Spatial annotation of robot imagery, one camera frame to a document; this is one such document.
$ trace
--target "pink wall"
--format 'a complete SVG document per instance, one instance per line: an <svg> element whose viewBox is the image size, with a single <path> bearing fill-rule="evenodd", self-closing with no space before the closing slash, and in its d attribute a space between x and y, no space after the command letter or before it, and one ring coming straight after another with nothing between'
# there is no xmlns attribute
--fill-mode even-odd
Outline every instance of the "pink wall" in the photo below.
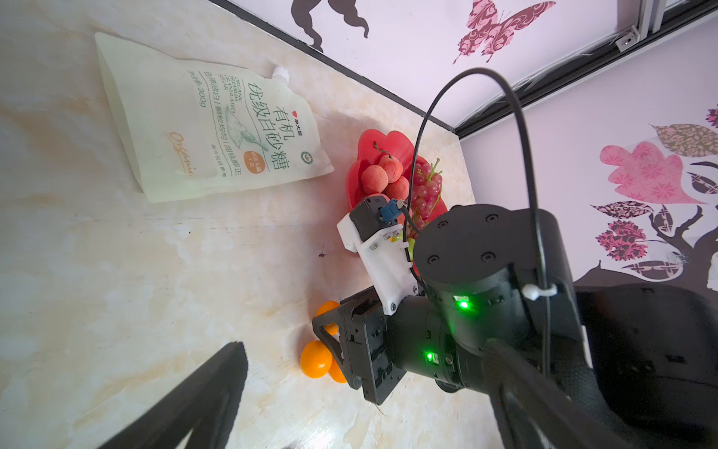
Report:
<svg viewBox="0 0 718 449"><path fill-rule="evenodd" d="M716 42L718 16L713 14L681 34L663 40L526 111L539 202L559 220L574 279L584 276L599 261L602 268L614 270L600 272L604 284L623 283L629 279L636 282L652 280L640 273L653 277L665 275L668 278L665 282L687 284L690 272L690 283L696 284L701 293L718 300L716 292L704 290L711 256L718 251L715 242L718 235L714 235L718 234L714 231L718 225L715 208L718 193L701 193L694 187L689 174L693 172L718 183L718 168L691 165L696 162L718 164L718 146L708 153L701 153L700 157L695 157L696 154L688 157L681 150L677 150L679 154L676 155L651 126L701 125L712 133L707 134L707 139L718 142L718 127L706 120L709 109L718 108ZM636 149L640 142L648 143ZM641 189L620 188L616 191L619 184L609 182L609 176L619 166L602 162L601 154L606 146L612 145L626 151L610 147L603 152L604 161L620 164L622 158L630 156L624 161L627 168L613 174L612 180L616 181L618 175L625 175L628 170L640 178L634 181L644 184ZM462 147L477 203L494 203L510 209L528 205L513 117L464 139ZM620 157L611 159L611 154ZM656 169L657 175L640 174L646 167ZM672 190L653 194L653 189L664 189L665 186ZM646 213L618 218L615 213L613 217L608 216L593 207L632 200L642 204L639 209L648 207L644 209ZM673 221L672 226L663 223L665 238L654 229L660 224L656 216L662 205L666 206ZM682 239L678 238L677 228L693 218L698 207L702 216L683 232ZM630 214L641 213L639 209ZM632 256L614 253L611 257L610 244L607 244L610 249L604 249L596 239L609 230L611 223L619 220L630 221L641 230L636 231L635 240L642 247L636 249L634 246L636 251ZM655 269L641 271L628 267L647 261L664 261L666 270L659 273ZM594 270L587 277L596 274ZM718 290L717 282L718 279L712 281L714 290Z"/></svg>

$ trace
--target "organic certification logo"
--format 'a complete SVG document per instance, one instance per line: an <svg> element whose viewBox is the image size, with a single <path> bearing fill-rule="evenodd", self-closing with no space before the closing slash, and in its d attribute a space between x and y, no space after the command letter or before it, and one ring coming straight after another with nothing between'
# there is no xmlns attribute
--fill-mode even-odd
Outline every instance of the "organic certification logo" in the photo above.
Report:
<svg viewBox="0 0 718 449"><path fill-rule="evenodd" d="M299 157L302 158L302 161L304 161L305 164L311 164L314 162L314 158L309 152L302 152Z"/></svg>

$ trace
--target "bunch of grapes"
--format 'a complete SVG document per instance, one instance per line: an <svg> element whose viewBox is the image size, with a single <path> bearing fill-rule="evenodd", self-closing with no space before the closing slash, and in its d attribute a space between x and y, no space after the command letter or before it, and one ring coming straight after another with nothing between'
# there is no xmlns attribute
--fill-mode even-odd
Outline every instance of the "bunch of grapes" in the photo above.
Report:
<svg viewBox="0 0 718 449"><path fill-rule="evenodd" d="M411 194L411 217L419 230L424 229L434 207L442 197L442 172L437 172L439 159L433 164L417 164L414 172L414 191ZM412 229L410 237L416 238Z"/></svg>

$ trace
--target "pink butterfly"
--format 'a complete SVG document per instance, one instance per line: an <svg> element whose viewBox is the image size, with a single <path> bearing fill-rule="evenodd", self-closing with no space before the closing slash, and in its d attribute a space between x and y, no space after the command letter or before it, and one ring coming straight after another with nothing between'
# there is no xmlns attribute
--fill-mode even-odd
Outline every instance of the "pink butterfly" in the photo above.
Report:
<svg viewBox="0 0 718 449"><path fill-rule="evenodd" d="M484 41L486 41L486 45L481 54L489 55L486 60L488 63L494 53L511 43L514 32L526 28L555 4L555 1L537 3L498 23L498 13L493 1L475 1L471 14L469 14L469 22L466 23L471 31L459 41L459 56L454 60L454 64L461 55L469 56L478 50Z"/></svg>

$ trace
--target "marble-patterned surface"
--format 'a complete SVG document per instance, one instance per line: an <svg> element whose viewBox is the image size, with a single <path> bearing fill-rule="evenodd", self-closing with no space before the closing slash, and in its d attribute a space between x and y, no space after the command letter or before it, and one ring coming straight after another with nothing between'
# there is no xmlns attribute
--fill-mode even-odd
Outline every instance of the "marble-patterned surface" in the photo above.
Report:
<svg viewBox="0 0 718 449"><path fill-rule="evenodd" d="M287 67L336 170L150 204L96 31L264 76ZM299 370L317 307L370 284L335 228L358 137L414 139L417 115L203 0L3 1L0 55L0 447L95 447L229 341L250 364L229 448L501 446L484 395L408 375L379 410ZM430 125L421 153L442 158L449 206L473 202L456 136Z"/></svg>

